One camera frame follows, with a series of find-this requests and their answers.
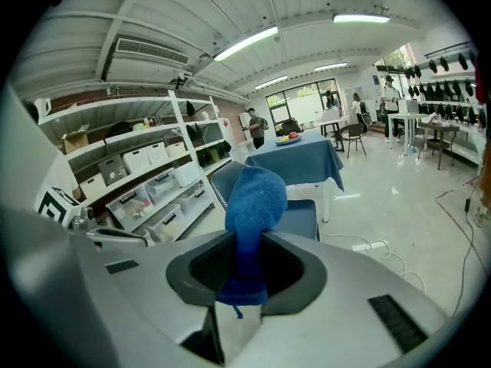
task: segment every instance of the air conditioner vent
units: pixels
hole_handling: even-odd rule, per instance
[[[189,57],[185,54],[173,51],[172,49],[155,44],[148,44],[147,42],[130,40],[128,38],[120,38],[117,41],[116,52],[134,53],[143,56],[151,56],[153,58],[162,58],[182,65],[187,65],[189,60]]]

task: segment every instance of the blue chair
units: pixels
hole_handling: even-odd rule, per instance
[[[233,161],[213,174],[212,187],[224,209],[244,168],[249,168],[249,166]],[[315,202],[310,199],[289,200],[288,208],[273,230],[319,241]]]

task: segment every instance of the ceiling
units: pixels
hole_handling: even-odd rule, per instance
[[[337,12],[381,13],[385,25],[335,24]],[[442,21],[439,0],[62,0],[18,56],[11,81],[23,98],[56,97],[104,81],[168,84],[180,71],[245,96],[284,74],[337,61],[368,67]],[[279,33],[215,62],[211,56],[262,28]],[[113,53],[119,37],[179,51],[185,66]]]

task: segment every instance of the blue tablecloth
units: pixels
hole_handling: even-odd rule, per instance
[[[331,142],[314,130],[302,133],[298,142],[285,146],[277,146],[274,140],[265,142],[245,164],[271,170],[282,177],[287,186],[324,182],[331,177],[344,191],[339,173],[343,163]]]

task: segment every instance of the blue towel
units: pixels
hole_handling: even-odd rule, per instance
[[[268,299],[258,251],[261,232],[271,229],[287,207],[286,185],[266,169],[246,167],[229,197],[225,228],[236,232],[236,268],[216,298],[232,305],[260,305]]]

